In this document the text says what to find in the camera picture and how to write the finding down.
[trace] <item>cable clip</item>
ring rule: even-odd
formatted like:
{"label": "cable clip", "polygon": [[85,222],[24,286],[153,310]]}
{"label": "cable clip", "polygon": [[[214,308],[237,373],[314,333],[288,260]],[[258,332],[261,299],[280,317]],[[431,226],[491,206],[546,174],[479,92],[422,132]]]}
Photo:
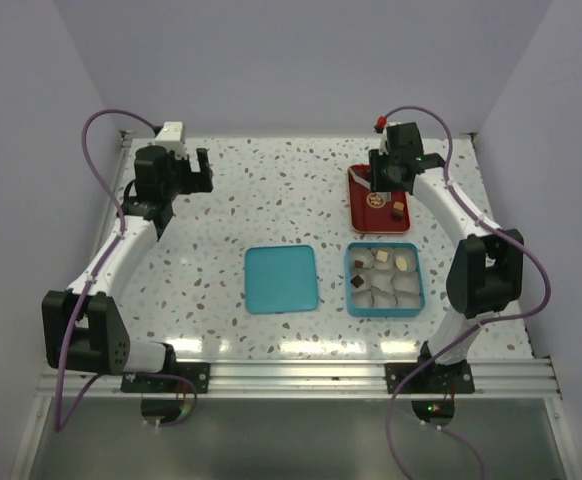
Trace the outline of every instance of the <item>cable clip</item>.
{"label": "cable clip", "polygon": [[375,126],[373,127],[373,129],[375,130],[375,133],[382,133],[386,126],[387,126],[387,118],[382,116],[382,117],[379,117],[378,120],[375,122]]}
{"label": "cable clip", "polygon": [[487,216],[484,213],[481,213],[480,215],[478,215],[478,218],[476,218],[476,220],[473,222],[473,224],[476,227],[481,227],[486,218],[487,218]]}

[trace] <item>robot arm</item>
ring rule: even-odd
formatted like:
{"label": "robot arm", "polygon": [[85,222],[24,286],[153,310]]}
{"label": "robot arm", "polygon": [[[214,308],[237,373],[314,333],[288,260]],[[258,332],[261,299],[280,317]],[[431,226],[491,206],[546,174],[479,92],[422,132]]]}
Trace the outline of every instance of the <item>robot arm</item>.
{"label": "robot arm", "polygon": [[[124,372],[172,373],[175,354],[170,345],[131,340],[118,311],[119,300],[136,267],[159,241],[173,216],[180,194],[210,192],[212,172],[207,151],[197,150],[199,172],[193,172],[184,148],[182,123],[165,123],[153,145],[136,152],[136,195],[122,203],[126,229],[110,252],[79,312],[82,321],[71,337],[67,369],[101,375]],[[50,291],[42,302],[47,361],[57,368],[69,318],[103,252],[120,235],[120,219],[91,264],[65,291]]]}
{"label": "robot arm", "polygon": [[[383,130],[380,148],[369,151],[372,191],[403,191],[431,211],[453,243],[456,253],[446,280],[451,303],[438,331],[423,346],[422,354],[437,354],[476,322],[502,311],[520,297],[522,252],[501,241],[468,218],[447,190],[444,161],[438,154],[425,154],[415,123],[394,124]],[[459,186],[455,191],[494,229],[500,226],[480,214]],[[517,230],[505,233],[522,243]],[[476,335],[464,340],[437,359],[438,365],[454,365],[466,359]]]}

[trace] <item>red tray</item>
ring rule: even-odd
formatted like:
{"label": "red tray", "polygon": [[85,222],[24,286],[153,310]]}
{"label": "red tray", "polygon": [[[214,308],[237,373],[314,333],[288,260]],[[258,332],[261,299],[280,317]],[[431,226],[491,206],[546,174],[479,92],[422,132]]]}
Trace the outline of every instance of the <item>red tray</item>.
{"label": "red tray", "polygon": [[[363,178],[369,179],[369,165],[352,165]],[[360,233],[404,233],[411,227],[407,196],[404,192],[392,192],[391,202],[385,202],[377,194],[370,192],[356,183],[347,172],[349,181],[349,205],[351,209],[351,226]],[[404,217],[393,215],[393,203],[404,204]]]}

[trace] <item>white enclosure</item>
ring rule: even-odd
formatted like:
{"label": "white enclosure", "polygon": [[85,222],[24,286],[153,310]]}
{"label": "white enclosure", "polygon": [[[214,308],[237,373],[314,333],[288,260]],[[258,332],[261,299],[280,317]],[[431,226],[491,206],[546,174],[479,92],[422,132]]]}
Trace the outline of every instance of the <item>white enclosure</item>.
{"label": "white enclosure", "polygon": [[[79,140],[91,113],[346,137],[403,104],[477,133],[495,219],[546,264],[553,299],[528,327],[582,460],[582,2],[0,0],[0,478],[45,365],[40,302],[87,265],[102,221]],[[117,130],[139,128],[97,122],[92,156],[112,178]],[[529,307],[542,284],[525,268]]]}

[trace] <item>terrazzo surface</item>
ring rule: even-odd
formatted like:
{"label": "terrazzo surface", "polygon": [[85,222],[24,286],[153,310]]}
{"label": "terrazzo surface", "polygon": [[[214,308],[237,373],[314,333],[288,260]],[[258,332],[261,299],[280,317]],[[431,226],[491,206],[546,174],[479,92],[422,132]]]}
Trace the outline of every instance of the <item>terrazzo surface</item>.
{"label": "terrazzo surface", "polygon": [[[122,188],[134,178],[135,139]],[[411,229],[364,235],[351,228],[347,167],[367,163],[377,138],[192,138],[189,152],[209,149],[214,190],[181,196],[160,242],[146,255],[120,299],[129,335],[171,343],[179,358],[412,360],[440,324],[453,249],[438,222],[409,198]],[[445,142],[425,151],[446,156]],[[468,138],[456,139],[452,176],[490,214]],[[346,311],[344,255],[355,241],[411,242],[419,250],[427,304],[413,319],[357,318]],[[320,306],[312,312],[251,315],[244,306],[249,247],[311,245]],[[512,305],[507,311],[514,311]],[[521,321],[485,328],[469,358],[531,358]]]}

